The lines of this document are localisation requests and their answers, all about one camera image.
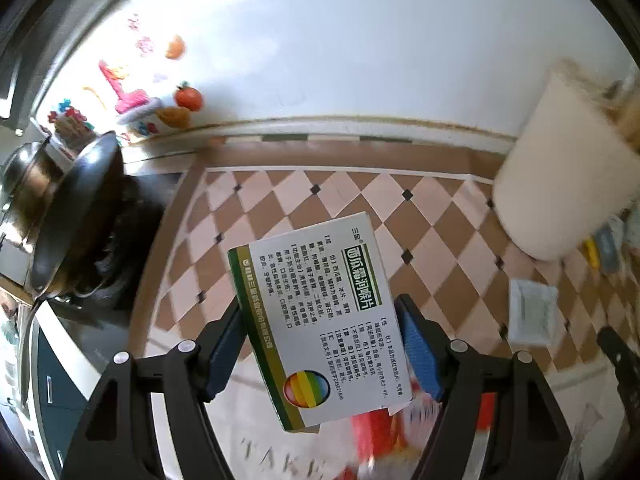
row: rainbow oval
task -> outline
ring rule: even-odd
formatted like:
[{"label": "rainbow oval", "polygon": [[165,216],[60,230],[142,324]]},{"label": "rainbow oval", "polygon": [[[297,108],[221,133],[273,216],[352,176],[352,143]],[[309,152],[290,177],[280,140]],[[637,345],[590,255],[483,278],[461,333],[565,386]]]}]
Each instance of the rainbow oval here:
[{"label": "rainbow oval", "polygon": [[284,396],[294,406],[314,408],[329,397],[329,383],[313,370],[296,372],[284,383]]}]

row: cookware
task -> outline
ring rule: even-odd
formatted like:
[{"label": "cookware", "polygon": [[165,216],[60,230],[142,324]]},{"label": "cookware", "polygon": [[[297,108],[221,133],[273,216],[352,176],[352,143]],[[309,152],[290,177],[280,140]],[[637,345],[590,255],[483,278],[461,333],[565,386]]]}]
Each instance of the cookware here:
[{"label": "cookware", "polygon": [[0,231],[14,246],[31,253],[40,221],[62,170],[46,152],[49,139],[17,148],[0,170]]},{"label": "cookware", "polygon": [[43,301],[72,290],[82,268],[106,240],[122,198],[124,167],[113,132],[89,144],[60,183],[40,225],[30,284],[36,301],[20,341],[20,400],[29,387],[28,341]]}]

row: plastic bag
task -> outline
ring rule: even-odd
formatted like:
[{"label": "plastic bag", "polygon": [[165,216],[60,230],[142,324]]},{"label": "plastic bag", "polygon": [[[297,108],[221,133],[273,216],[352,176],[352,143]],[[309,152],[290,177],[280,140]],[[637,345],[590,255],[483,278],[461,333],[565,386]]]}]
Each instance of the plastic bag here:
[{"label": "plastic bag", "polygon": [[581,420],[575,425],[574,437],[569,446],[569,453],[564,457],[562,467],[558,472],[558,480],[578,480],[580,478],[580,452],[584,439],[596,423],[602,419],[602,415],[593,404],[584,407]]}]

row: wok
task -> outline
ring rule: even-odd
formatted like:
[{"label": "wok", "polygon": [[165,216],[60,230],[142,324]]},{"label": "wok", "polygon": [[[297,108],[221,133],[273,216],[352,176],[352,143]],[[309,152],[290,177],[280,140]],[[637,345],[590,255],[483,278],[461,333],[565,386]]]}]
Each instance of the wok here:
[{"label": "wok", "polygon": [[116,135],[103,134],[76,158],[40,225],[30,285],[35,302],[20,340],[20,397],[29,387],[28,339],[33,317],[47,298],[72,290],[87,259],[106,240],[122,198],[124,165]]}]

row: checkered pattern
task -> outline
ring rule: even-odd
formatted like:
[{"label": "checkered pattern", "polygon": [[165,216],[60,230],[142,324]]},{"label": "checkered pattern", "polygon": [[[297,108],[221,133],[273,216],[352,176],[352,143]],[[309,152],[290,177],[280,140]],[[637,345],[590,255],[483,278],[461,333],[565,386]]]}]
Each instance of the checkered pattern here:
[{"label": "checkered pattern", "polygon": [[491,187],[473,180],[345,171],[207,171],[182,220],[156,303],[155,326],[193,338],[234,297],[226,251],[366,211],[393,295],[409,293],[428,319],[478,351],[510,356],[510,278],[559,289],[559,329],[549,348],[527,348],[544,371],[594,360],[596,332],[635,330],[631,279],[603,276],[581,251],[533,260],[492,211]]}]

